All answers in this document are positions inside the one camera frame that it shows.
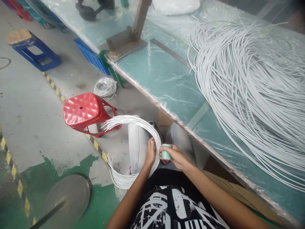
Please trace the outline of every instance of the black object on table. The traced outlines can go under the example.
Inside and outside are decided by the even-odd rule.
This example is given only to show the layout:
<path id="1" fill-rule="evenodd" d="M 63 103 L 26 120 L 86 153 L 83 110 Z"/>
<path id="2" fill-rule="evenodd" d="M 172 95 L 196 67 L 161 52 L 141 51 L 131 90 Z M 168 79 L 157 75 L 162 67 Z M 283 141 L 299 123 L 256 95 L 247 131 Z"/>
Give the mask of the black object on table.
<path id="1" fill-rule="evenodd" d="M 114 10 L 114 0 L 98 0 L 101 5 L 97 10 L 89 6 L 83 5 L 84 0 L 78 0 L 75 4 L 76 9 L 79 11 L 79 15 L 85 21 L 95 21 L 96 15 L 100 13 L 103 9 Z"/>

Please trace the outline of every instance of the hand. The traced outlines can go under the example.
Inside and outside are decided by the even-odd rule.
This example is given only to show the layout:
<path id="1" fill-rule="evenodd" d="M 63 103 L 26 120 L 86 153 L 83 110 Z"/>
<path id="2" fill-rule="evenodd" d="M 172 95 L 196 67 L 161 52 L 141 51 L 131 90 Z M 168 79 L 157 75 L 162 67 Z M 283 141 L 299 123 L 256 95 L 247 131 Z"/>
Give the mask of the hand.
<path id="1" fill-rule="evenodd" d="M 182 153 L 182 151 L 178 148 L 178 146 L 173 145 L 173 148 L 168 148 L 166 146 L 161 147 L 161 151 L 167 151 L 172 156 L 172 162 L 175 164 L 177 169 L 180 169 L 182 171 L 185 170 L 186 166 L 189 165 L 191 162 L 188 160 L 188 158 Z M 159 158 L 162 160 L 162 154 L 159 153 Z"/>
<path id="2" fill-rule="evenodd" d="M 147 144 L 147 155 L 144 162 L 144 166 L 153 166 L 156 157 L 156 144 L 153 138 L 148 140 Z"/>

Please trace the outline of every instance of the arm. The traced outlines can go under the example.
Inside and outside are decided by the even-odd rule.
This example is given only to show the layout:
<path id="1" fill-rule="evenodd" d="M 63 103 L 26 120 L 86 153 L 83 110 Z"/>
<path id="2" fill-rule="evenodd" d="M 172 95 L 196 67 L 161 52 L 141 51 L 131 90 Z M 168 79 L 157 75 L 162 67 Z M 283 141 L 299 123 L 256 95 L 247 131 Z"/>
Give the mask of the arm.
<path id="1" fill-rule="evenodd" d="M 175 166 L 184 172 L 204 198 L 231 228 L 269 228 L 267 224 L 250 211 L 244 204 L 224 191 L 207 175 L 194 166 L 177 146 L 173 145 L 173 149 L 163 147 L 160 151 L 162 150 L 167 151 L 172 156 L 172 161 Z"/>
<path id="2" fill-rule="evenodd" d="M 129 222 L 133 214 L 134 208 L 139 202 L 142 190 L 146 184 L 149 172 L 153 166 L 156 154 L 155 152 L 156 150 L 154 149 L 154 141 L 153 138 L 151 138 L 148 141 L 147 156 L 145 159 L 144 166 L 138 177 L 136 178 L 136 180 L 134 181 L 134 183 L 116 208 L 115 212 L 111 216 L 110 221 L 107 225 L 107 229 L 122 229 Z"/>

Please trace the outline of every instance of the green tape roll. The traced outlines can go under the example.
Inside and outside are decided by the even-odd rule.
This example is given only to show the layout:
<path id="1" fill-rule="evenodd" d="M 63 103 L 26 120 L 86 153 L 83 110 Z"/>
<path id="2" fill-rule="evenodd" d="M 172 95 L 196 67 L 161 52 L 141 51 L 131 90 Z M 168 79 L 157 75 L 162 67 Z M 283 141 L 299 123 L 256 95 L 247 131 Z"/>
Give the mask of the green tape roll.
<path id="1" fill-rule="evenodd" d="M 170 145 L 170 144 L 162 144 L 162 147 L 164 147 L 164 146 L 166 146 L 166 147 L 168 147 L 168 148 L 173 148 L 173 146 L 172 145 Z M 164 159 L 164 160 L 171 160 L 172 159 L 172 156 L 167 152 L 167 151 L 162 151 L 161 152 L 162 153 L 162 159 Z"/>

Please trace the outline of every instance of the round metal base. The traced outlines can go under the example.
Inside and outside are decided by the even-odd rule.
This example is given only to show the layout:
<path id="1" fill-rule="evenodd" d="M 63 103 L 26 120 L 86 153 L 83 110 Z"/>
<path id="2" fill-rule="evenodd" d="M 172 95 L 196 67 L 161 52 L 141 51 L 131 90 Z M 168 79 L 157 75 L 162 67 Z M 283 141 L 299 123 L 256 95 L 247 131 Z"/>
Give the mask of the round metal base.
<path id="1" fill-rule="evenodd" d="M 58 181 L 47 197 L 45 214 L 64 204 L 48 220 L 47 228 L 71 228 L 87 210 L 91 195 L 91 181 L 83 174 L 71 174 Z"/>

